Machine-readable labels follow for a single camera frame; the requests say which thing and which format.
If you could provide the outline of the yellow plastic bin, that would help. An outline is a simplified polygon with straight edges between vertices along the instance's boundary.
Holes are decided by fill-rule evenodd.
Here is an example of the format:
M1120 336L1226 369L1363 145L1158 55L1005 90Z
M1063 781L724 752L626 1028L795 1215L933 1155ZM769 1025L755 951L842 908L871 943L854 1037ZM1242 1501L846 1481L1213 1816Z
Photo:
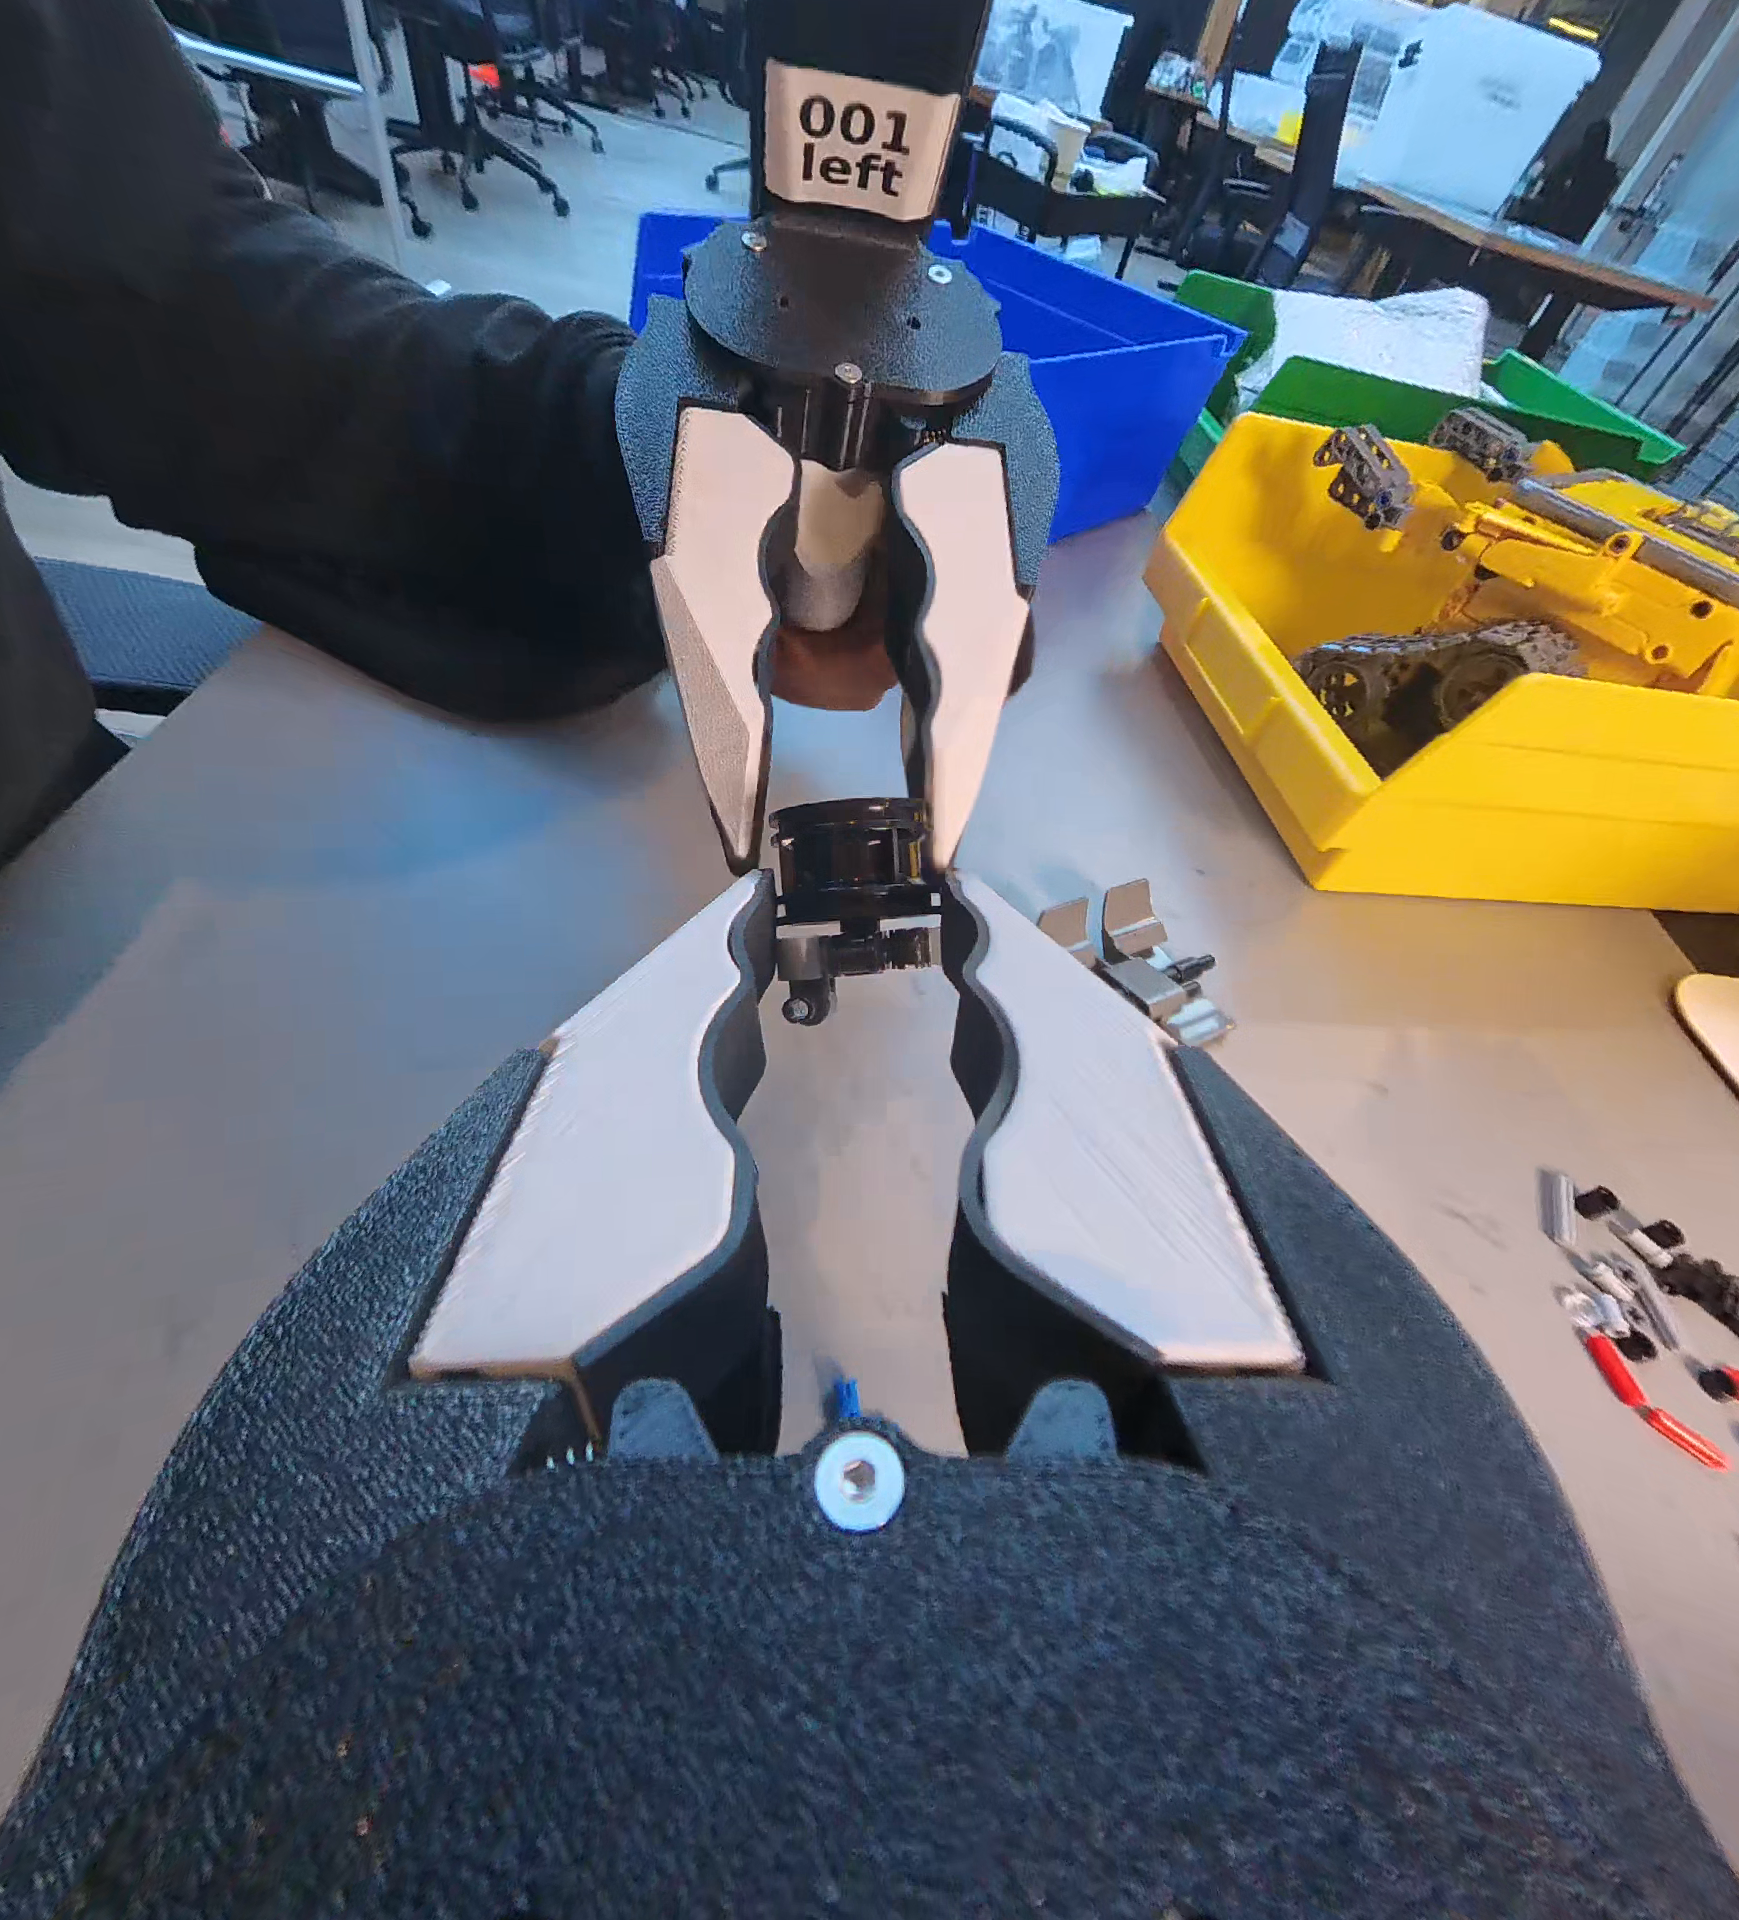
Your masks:
M1739 686L1722 697L1606 679L1517 679L1380 772L1292 667L1358 633L1411 633L1461 563L1372 536L1328 495L1319 426L1245 415L1215 445L1145 567L1159 643L1323 893L1739 914ZM1411 477L1482 481L1430 445Z

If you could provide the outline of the yellow tracked toy robot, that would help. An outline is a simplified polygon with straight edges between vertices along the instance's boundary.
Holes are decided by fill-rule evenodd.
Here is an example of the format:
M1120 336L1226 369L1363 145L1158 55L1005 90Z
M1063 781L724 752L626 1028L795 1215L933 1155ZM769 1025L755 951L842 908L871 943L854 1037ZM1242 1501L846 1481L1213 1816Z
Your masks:
M1739 516L1609 470L1542 475L1535 445L1477 408L1433 450L1482 481L1469 502L1418 486L1372 426L1314 453L1366 533L1422 530L1461 563L1411 633L1317 643L1292 667L1380 772L1453 733L1521 677L1606 679L1722 697L1739 686Z

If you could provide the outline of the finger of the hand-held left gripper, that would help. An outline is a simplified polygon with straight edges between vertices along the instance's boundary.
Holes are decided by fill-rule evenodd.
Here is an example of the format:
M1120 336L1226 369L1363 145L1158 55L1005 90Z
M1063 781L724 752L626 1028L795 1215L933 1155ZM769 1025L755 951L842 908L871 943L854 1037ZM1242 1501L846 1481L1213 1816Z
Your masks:
M929 815L929 869L943 872L977 807L1025 650L1004 455L940 443L891 477L889 642L907 722L912 799Z
M768 560L794 483L791 455L758 421L681 409L649 578L698 774L737 877L759 863L771 741L766 658L780 623Z

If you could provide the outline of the person's left hand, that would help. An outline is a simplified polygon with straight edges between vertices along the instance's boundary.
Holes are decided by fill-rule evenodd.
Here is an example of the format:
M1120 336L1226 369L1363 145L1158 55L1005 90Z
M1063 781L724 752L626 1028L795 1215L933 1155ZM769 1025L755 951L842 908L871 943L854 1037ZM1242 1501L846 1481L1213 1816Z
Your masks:
M878 707L897 684L884 612L862 605L842 626L822 631L781 623L769 679L777 704L839 712Z

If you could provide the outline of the person's left forearm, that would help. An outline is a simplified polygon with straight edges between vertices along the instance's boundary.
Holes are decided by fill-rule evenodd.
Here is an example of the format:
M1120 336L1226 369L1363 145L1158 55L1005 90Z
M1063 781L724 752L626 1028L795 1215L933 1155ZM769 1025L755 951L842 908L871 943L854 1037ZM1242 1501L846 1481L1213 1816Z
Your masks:
M465 718L644 686L628 345L271 198L150 5L0 5L0 460L232 608Z

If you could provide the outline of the black wheel brick assembly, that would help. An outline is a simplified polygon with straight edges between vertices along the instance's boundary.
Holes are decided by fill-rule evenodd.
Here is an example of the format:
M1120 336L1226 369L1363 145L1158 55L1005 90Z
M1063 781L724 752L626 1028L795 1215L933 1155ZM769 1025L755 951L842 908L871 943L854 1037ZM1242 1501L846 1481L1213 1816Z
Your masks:
M941 964L941 908L928 860L929 807L843 800L771 815L784 1017L815 1026L843 978Z

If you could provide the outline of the long wooden table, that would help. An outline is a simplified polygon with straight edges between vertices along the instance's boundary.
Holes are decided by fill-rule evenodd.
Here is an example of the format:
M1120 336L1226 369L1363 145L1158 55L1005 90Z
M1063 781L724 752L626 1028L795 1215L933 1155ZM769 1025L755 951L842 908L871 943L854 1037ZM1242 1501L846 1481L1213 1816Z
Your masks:
M1580 244L1540 228L1399 189L1365 180L1354 189L1356 219L1347 265L1336 278L1345 297L1380 301L1383 289L1400 294L1436 249L1486 257L1521 268L1542 301L1525 327L1517 352L1545 363L1580 309L1595 314L1706 316L1719 297L1652 276L1586 253Z

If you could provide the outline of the blue plastic bin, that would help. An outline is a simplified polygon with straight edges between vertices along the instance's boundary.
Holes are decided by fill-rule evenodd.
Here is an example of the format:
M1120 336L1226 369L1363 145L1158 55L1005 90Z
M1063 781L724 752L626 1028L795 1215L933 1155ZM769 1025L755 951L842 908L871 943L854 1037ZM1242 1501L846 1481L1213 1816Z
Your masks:
M895 253L929 253L951 280L979 285L997 309L1001 349L1025 359L1054 431L1049 539L1141 511L1215 378L1239 349L1239 332L1226 324L985 230L964 241L948 230L918 239L904 224L834 211L775 211L758 222L646 213L638 224L630 307L641 363L622 361L610 421L643 537L650 537L654 520L665 514L667 495L650 492L650 483L669 475L680 404L656 373L687 332L687 309L680 306L686 258L724 230L732 234L730 253L743 254L740 233L750 226L769 244L784 228L803 226L857 251L879 249L885 261ZM676 301L665 321L654 319L658 299Z

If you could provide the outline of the grey desk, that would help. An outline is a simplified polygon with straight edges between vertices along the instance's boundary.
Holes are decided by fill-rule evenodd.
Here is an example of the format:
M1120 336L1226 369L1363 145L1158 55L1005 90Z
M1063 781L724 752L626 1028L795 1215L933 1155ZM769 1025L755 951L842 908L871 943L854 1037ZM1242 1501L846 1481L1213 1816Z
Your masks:
M1314 893L1162 660L1145 517L1060 545L965 856L1152 882L1218 1065L1503 1379L1739 1871L1739 1480L1621 1411L1535 1173L1739 1274L1739 1100L1647 914ZM480 1079L727 882L667 686L487 730L263 633L0 878L0 1816L190 1409Z

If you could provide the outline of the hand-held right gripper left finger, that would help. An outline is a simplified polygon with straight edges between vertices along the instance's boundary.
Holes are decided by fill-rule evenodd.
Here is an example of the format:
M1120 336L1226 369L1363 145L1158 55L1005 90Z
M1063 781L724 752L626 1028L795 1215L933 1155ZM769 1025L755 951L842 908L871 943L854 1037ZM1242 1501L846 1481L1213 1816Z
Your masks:
M662 1379L717 1449L777 1449L781 1319L737 1124L766 1068L775 924L771 880L740 878L542 1043L414 1379L548 1381L592 1440Z

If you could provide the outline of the white storage box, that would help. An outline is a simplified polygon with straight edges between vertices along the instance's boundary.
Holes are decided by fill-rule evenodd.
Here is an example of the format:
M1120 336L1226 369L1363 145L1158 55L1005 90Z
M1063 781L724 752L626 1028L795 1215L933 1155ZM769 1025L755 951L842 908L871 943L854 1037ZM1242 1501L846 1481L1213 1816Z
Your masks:
M1491 216L1599 70L1589 42L1472 6L1430 10L1400 36L1353 182Z

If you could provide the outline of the clear plastic bin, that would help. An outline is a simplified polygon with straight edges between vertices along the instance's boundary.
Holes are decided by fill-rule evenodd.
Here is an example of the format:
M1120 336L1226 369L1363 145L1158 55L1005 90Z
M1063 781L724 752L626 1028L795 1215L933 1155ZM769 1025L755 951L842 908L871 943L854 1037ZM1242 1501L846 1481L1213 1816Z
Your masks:
M977 84L1096 112L1133 16L1090 3L994 3Z

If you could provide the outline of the black office chair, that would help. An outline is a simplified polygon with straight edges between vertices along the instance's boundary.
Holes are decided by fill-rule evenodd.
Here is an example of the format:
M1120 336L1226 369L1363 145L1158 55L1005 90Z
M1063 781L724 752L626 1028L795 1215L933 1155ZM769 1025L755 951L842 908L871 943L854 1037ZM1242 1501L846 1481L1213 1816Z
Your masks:
M569 198L545 166L499 132L499 121L527 126L532 148L542 145L547 116L564 131L586 131L592 154L601 136L592 121L569 105L551 81L552 39L547 5L538 3L389 3L400 31L414 116L387 123L390 166L399 201L416 239L430 237L410 191L407 163L432 156L454 180L463 211L476 211L474 180L490 161L511 166L534 185L557 219L569 219Z
M1305 82L1287 202L1256 265L1256 282L1271 292L1292 289L1326 222L1336 193L1341 136L1361 58L1361 42L1326 40Z

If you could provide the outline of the dark mesh chair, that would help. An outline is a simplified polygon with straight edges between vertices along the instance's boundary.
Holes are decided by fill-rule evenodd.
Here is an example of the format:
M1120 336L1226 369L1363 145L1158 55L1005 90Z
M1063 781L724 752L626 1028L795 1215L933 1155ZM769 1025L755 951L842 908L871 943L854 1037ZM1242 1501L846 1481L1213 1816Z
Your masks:
M260 630L199 584L50 557L33 565L101 709L168 716Z

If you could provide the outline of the black utility cart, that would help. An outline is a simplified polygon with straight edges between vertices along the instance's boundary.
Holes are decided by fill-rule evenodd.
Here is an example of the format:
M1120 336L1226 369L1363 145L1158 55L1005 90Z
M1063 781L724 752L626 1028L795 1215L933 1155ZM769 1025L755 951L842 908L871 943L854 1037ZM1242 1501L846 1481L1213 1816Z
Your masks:
M1163 207L1154 180L1158 152L1052 103L997 90L969 134L964 211L997 215L1028 244L1072 254L1083 243L1120 244L1123 278L1135 241Z

